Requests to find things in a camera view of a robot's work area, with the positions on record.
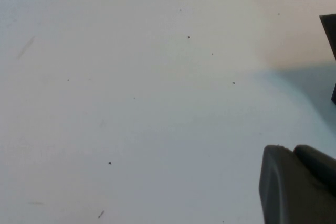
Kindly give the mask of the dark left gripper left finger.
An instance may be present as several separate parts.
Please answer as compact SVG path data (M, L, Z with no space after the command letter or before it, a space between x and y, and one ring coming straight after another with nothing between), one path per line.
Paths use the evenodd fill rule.
M294 154L264 148L259 195L265 223L335 223L335 196Z

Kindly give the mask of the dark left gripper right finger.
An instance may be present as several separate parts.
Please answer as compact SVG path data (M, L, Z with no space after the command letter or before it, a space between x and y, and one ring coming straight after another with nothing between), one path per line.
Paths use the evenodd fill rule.
M309 145L297 145L293 152L309 172L335 196L335 158Z

